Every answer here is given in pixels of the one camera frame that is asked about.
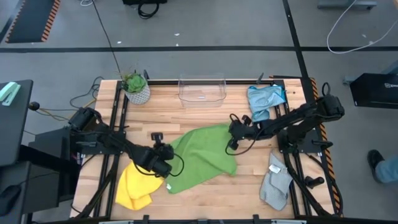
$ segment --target wooden table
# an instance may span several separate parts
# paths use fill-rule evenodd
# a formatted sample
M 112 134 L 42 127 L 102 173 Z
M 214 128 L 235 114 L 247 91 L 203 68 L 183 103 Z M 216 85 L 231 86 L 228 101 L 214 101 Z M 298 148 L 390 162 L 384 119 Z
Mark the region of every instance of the wooden table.
M 299 79 L 284 80 L 287 99 L 291 109 L 305 103 L 303 88 Z M 110 120 L 112 104 L 116 91 L 116 80 L 103 80 L 98 92 L 95 109 L 99 111 L 105 123 Z M 151 85 L 151 98 L 144 105 L 129 104 L 126 116 L 127 139 L 135 144 L 152 146 L 152 132 L 163 132 L 164 142 L 171 142 L 187 131 L 229 121 L 229 114 L 238 117 L 251 115 L 246 96 L 249 85 L 227 85 L 227 96 L 219 108 L 183 108 L 178 98 L 177 85 Z M 120 97 L 119 110 L 122 108 L 123 96 Z M 239 142 L 239 150 L 247 148 L 250 141 Z M 236 156 L 237 175 L 230 177 L 219 175 L 211 180 L 197 185 L 179 194 L 169 194 L 163 184 L 160 189 L 151 194 L 153 203 L 138 210 L 128 210 L 114 203 L 112 220 L 142 220 L 143 215 L 149 215 L 155 220 L 180 219 L 252 219 L 253 214 L 260 218 L 293 218 L 291 200 L 288 205 L 277 211 L 259 198 L 260 186 L 268 171 L 271 151 L 283 161 L 278 152 L 276 137 L 258 141 L 247 153 Z M 97 155 L 89 161 L 80 172 L 73 206 L 82 210 L 98 187 L 103 156 Z M 301 155 L 304 175 L 324 177 L 322 168 L 311 161 L 306 155 Z M 124 168 L 130 163 L 126 154 L 120 158 L 118 178 Z M 304 214 L 302 196 L 296 187 L 300 213 Z M 312 191 L 314 197 L 325 210 L 333 213 L 333 206 L 327 184 L 319 185 Z M 108 191 L 103 195 L 100 215 L 104 215 Z

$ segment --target gray floor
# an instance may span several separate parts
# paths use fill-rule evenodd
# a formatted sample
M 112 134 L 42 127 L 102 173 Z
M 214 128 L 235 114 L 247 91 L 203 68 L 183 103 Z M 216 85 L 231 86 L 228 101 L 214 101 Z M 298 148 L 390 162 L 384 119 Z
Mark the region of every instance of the gray floor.
M 318 10 L 316 0 L 289 3 L 301 46 L 326 46 L 329 29 L 342 11 Z M 6 23 L 16 4 L 16 0 L 0 1 L 0 26 Z M 293 46 L 279 0 L 170 0 L 160 6 L 157 16 L 146 21 L 138 18 L 134 6 L 123 6 L 121 1 L 97 0 L 97 7 L 114 47 Z M 376 40 L 398 18 L 396 12 L 392 1 L 386 0 L 380 0 L 370 12 L 349 12 L 336 28 L 331 45 L 359 46 Z M 398 46 L 397 37 L 398 27 L 378 45 Z M 62 1 L 48 42 L 0 43 L 0 48 L 107 46 L 94 8 L 81 7 L 77 0 Z M 325 124 L 328 138 L 335 143 L 331 153 L 345 216 L 398 220 L 398 186 L 375 183 L 366 162 L 370 149 L 378 149 L 386 157 L 396 154 L 396 111 L 354 107 L 349 88 L 341 84 L 346 75 L 356 77 L 385 69 L 398 59 L 398 52 L 304 52 L 303 56 L 308 74 L 318 84 L 329 82 L 332 93 L 339 96 L 346 109 L 341 121 Z M 177 78 L 181 73 L 224 73 L 227 78 L 255 78 L 262 72 L 300 76 L 295 52 L 118 52 L 116 57 L 122 70 L 146 69 L 151 78 Z M 33 79 L 32 101 L 57 109 L 69 108 L 69 99 L 87 92 L 95 77 L 117 78 L 111 53 L 0 54 L 0 68 L 0 82 Z M 87 97 L 76 104 L 84 105 L 90 100 Z M 29 112 L 25 129 L 41 133 L 63 125 Z M 33 137 L 26 134 L 23 142 L 31 140 Z M 64 220 L 69 204 L 36 213 L 34 220 Z

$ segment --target gray cloth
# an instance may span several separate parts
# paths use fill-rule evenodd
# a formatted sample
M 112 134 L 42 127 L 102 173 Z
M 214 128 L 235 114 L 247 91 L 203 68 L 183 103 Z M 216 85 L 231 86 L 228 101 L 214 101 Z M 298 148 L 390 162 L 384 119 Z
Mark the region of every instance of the gray cloth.
M 271 171 L 266 174 L 260 190 L 260 199 L 272 208 L 281 211 L 287 204 L 292 177 L 287 172 L 285 164 L 279 161 L 273 153 L 269 157 L 269 165 L 271 164 L 281 170 L 277 174 Z

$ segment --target clear plastic container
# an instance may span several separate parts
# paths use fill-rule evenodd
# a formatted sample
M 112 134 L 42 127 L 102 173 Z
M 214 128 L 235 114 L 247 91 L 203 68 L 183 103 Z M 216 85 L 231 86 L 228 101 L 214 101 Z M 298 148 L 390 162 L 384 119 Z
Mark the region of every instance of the clear plastic container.
M 186 108 L 219 107 L 226 97 L 223 74 L 180 75 L 178 97 Z

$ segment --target white cable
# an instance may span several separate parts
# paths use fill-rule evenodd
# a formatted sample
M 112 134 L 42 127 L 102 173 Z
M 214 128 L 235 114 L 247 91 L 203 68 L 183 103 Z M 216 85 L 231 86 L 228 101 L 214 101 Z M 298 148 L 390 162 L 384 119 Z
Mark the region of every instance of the white cable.
M 94 1 L 94 0 L 81 0 L 80 5 L 81 5 L 81 6 L 90 6 L 90 5 L 93 4 L 93 1 Z
M 330 46 L 329 46 L 329 36 L 330 36 L 330 34 L 333 32 L 333 30 L 335 29 L 337 23 L 339 23 L 340 19 L 341 19 L 341 18 L 344 16 L 344 14 L 346 14 L 346 12 L 355 4 L 356 1 L 357 1 L 357 0 L 353 1 L 353 3 L 352 3 L 352 4 L 342 13 L 342 15 L 337 19 L 335 25 L 333 25 L 333 27 L 331 28 L 331 30 L 330 30 L 330 32 L 329 32 L 329 34 L 328 34 L 328 37 L 326 38 L 326 44 L 327 44 L 328 49 L 329 49 L 329 51 L 330 51 L 331 53 L 334 53 L 334 54 L 346 54 L 346 53 L 353 52 L 353 51 L 355 51 L 355 50 L 364 49 L 364 48 L 366 48 L 366 47 L 372 46 L 372 45 L 374 45 L 375 43 L 379 42 L 380 40 L 384 39 L 384 38 L 390 33 L 390 31 L 392 30 L 392 28 L 394 28 L 394 26 L 398 23 L 398 19 L 397 19 L 397 20 L 392 24 L 391 28 L 390 28 L 380 39 L 378 39 L 378 40 L 376 40 L 376 41 L 374 41 L 374 42 L 371 42 L 371 43 L 368 44 L 368 45 L 365 45 L 365 46 L 362 46 L 362 47 L 358 47 L 358 48 L 355 48 L 355 49 L 352 49 L 352 50 L 348 50 L 348 51 L 345 51 L 345 52 L 335 52 L 335 51 L 332 51 L 331 48 L 330 48 Z

